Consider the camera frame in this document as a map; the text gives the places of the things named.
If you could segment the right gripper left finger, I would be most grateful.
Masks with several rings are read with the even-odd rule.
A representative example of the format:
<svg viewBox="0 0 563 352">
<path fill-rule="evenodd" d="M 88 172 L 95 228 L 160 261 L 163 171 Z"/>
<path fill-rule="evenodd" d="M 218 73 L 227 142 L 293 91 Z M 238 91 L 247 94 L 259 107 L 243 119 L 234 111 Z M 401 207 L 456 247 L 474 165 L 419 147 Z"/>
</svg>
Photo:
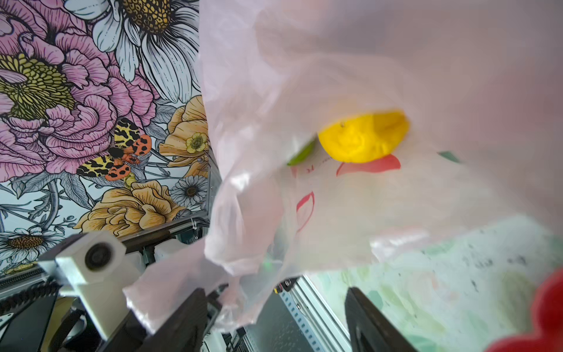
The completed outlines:
<svg viewBox="0 0 563 352">
<path fill-rule="evenodd" d="M 151 334 L 129 312 L 99 351 L 199 351 L 208 322 L 208 299 L 198 288 Z"/>
</svg>

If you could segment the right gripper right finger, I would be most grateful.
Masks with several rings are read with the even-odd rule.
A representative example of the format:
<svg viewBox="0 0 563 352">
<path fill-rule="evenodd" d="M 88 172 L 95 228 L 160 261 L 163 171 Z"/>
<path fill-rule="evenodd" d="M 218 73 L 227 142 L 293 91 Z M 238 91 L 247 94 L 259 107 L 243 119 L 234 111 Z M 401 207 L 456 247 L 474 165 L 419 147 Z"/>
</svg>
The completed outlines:
<svg viewBox="0 0 563 352">
<path fill-rule="evenodd" d="M 416 352 L 357 287 L 347 290 L 345 316 L 353 352 Z"/>
</svg>

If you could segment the red flower-shaped plate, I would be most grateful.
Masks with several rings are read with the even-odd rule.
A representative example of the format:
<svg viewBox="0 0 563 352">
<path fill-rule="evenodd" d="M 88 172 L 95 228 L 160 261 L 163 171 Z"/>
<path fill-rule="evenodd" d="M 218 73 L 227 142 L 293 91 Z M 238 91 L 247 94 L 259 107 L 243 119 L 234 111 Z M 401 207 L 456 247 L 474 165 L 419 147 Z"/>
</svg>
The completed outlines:
<svg viewBox="0 0 563 352">
<path fill-rule="evenodd" d="M 532 333 L 506 337 L 491 344 L 490 352 L 562 351 L 562 270 L 538 288 L 531 308 Z"/>
</svg>

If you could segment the yellow lemon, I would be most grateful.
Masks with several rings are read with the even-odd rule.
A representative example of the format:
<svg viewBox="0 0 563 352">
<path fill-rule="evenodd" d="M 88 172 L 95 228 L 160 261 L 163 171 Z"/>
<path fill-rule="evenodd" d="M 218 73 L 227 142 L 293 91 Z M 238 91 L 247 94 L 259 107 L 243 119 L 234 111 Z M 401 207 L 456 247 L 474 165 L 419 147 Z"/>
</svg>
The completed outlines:
<svg viewBox="0 0 563 352">
<path fill-rule="evenodd" d="M 334 160 L 366 164 L 392 154 L 410 127 L 403 111 L 386 111 L 341 120 L 319 132 L 318 139 Z"/>
</svg>

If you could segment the pink plastic bag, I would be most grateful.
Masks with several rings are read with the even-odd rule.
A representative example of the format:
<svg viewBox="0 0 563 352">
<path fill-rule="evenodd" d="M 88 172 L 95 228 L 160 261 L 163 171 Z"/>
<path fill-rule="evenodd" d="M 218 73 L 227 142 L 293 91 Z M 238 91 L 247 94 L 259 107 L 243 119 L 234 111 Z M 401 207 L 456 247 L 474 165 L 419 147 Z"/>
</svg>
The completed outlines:
<svg viewBox="0 0 563 352">
<path fill-rule="evenodd" d="M 288 277 L 384 261 L 515 214 L 562 231 L 561 1 L 203 1 L 200 82 L 221 185 L 208 234 L 125 290 L 150 328 L 228 289 L 254 322 Z M 392 154 L 323 129 L 403 111 Z M 287 162 L 312 139 L 315 151 Z"/>
</svg>

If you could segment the green lime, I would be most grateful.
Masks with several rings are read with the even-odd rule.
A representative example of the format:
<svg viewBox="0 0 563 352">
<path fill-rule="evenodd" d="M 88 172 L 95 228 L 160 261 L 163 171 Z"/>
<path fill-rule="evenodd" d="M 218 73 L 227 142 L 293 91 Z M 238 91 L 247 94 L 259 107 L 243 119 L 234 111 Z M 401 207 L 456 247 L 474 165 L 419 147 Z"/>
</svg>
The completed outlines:
<svg viewBox="0 0 563 352">
<path fill-rule="evenodd" d="M 306 161 L 307 158 L 315 151 L 316 143 L 317 139 L 312 139 L 304 148 L 294 155 L 290 161 L 287 162 L 287 166 L 297 166 Z"/>
</svg>

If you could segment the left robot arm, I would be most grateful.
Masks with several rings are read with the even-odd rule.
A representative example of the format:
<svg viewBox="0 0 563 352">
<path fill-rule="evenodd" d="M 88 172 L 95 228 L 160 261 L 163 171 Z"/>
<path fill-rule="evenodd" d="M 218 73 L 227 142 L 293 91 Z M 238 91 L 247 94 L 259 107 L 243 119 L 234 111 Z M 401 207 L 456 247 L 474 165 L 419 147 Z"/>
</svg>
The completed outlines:
<svg viewBox="0 0 563 352">
<path fill-rule="evenodd" d="M 146 266 L 142 249 L 168 239 L 162 231 L 121 241 L 107 231 L 66 238 L 39 257 L 42 282 L 1 301 L 2 351 L 200 351 L 220 306 L 195 290 L 150 328 L 124 294 Z"/>
</svg>

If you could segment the aluminium front rail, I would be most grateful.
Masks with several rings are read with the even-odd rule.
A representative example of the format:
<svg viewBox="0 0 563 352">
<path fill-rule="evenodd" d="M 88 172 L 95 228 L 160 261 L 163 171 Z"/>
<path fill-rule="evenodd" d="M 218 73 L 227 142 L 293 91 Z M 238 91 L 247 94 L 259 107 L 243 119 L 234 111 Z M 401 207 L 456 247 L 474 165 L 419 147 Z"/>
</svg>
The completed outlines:
<svg viewBox="0 0 563 352">
<path fill-rule="evenodd" d="M 309 277 L 288 293 L 270 295 L 257 322 L 246 327 L 245 343 L 259 352 L 352 350 L 347 329 Z"/>
</svg>

